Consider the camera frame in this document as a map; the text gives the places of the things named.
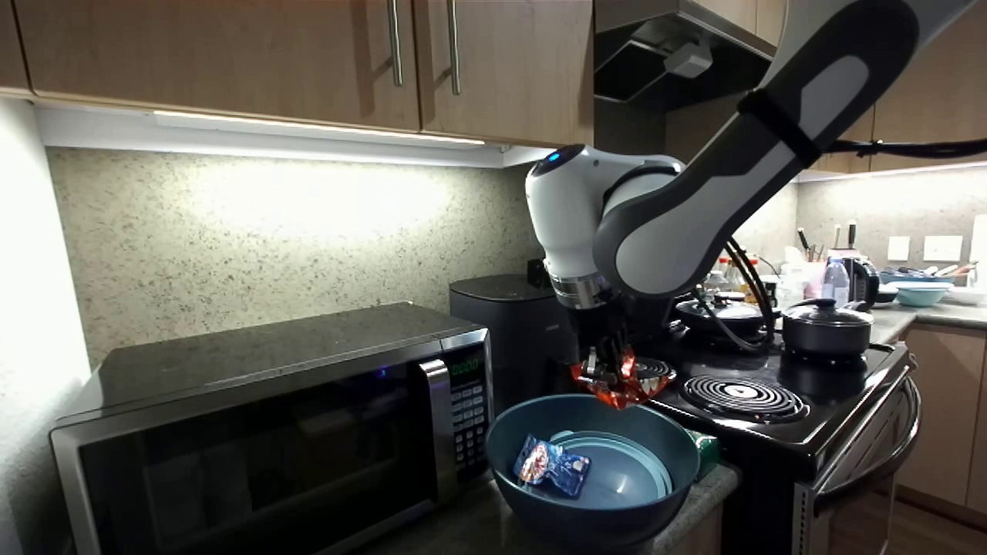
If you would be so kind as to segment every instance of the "electric stovetop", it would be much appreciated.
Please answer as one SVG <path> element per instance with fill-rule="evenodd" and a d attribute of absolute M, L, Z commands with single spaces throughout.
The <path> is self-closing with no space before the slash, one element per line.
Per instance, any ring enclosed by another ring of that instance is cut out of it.
<path fill-rule="evenodd" d="M 666 349 L 678 378 L 654 401 L 720 444 L 760 440 L 780 458 L 821 469 L 844 437 L 909 378 L 907 345 L 869 345 L 858 367 L 805 363 L 780 349 L 740 354 Z"/>

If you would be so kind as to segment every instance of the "microwave control panel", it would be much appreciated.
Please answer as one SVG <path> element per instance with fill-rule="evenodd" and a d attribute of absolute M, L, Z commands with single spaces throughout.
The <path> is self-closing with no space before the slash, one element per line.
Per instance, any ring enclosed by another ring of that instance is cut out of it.
<path fill-rule="evenodd" d="M 451 420 L 455 420 L 455 458 L 456 473 L 486 469 L 489 436 L 489 371 L 486 349 L 472 345 L 447 358 L 451 371 Z"/>

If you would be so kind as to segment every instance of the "blue bowl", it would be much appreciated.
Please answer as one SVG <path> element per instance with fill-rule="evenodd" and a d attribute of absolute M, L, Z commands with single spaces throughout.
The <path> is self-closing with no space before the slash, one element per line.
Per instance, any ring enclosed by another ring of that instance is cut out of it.
<path fill-rule="evenodd" d="M 519 484 L 514 466 L 528 436 L 593 459 L 578 499 Z M 489 433 L 489 464 L 519 520 L 573 551 L 651 541 L 675 519 L 700 475 L 700 455 L 678 424 L 648 408 L 610 411 L 593 394 L 510 408 Z"/>

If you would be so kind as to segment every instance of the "cabinet handle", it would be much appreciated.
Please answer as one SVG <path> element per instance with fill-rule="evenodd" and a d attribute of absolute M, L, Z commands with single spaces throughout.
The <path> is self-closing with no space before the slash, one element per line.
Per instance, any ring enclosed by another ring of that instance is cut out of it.
<path fill-rule="evenodd" d="M 391 77 L 394 86 L 404 86 L 404 51 L 401 51 L 401 10 L 398 0 L 389 0 L 389 31 L 391 31 Z"/>
<path fill-rule="evenodd" d="M 451 86 L 455 86 L 455 97 L 459 97 L 462 93 L 459 2 L 456 0 L 446 0 L 446 2 L 447 2 L 447 31 L 451 31 Z"/>

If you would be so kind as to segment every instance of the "oven door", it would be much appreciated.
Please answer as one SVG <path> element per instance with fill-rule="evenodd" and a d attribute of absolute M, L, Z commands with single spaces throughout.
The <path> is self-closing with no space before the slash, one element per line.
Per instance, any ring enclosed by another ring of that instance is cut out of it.
<path fill-rule="evenodd" d="M 885 551 L 896 473 L 919 437 L 919 417 L 919 388 L 903 379 L 860 420 L 834 466 L 815 484 L 796 489 L 794 551 Z"/>
<path fill-rule="evenodd" d="M 394 363 L 210 413 L 182 405 L 197 417 L 128 436 L 117 430 L 148 413 L 98 420 L 94 436 L 113 437 L 79 447 L 82 514 L 96 527 L 75 524 L 79 549 L 350 549 L 441 497 L 436 401 L 447 401 L 441 363 Z"/>

